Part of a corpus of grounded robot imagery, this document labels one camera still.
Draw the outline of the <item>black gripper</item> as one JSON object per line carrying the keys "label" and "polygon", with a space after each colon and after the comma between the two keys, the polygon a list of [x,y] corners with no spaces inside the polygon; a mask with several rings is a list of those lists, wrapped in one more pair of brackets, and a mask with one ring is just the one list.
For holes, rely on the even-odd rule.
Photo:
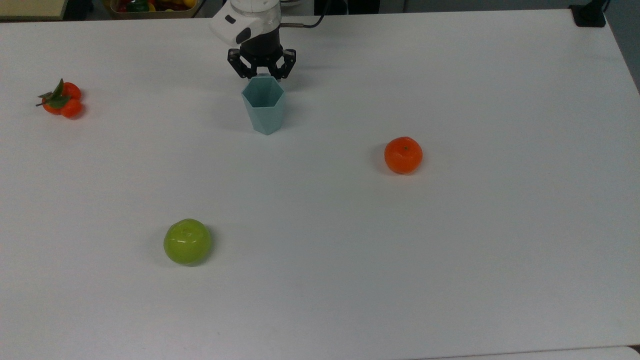
{"label": "black gripper", "polygon": [[297,51],[281,45],[280,28],[248,39],[240,48],[229,48],[227,51],[227,62],[237,75],[241,79],[252,79],[258,75],[258,68],[250,61],[246,62],[245,54],[250,58],[274,58],[272,77],[276,80],[287,79],[297,63]]}

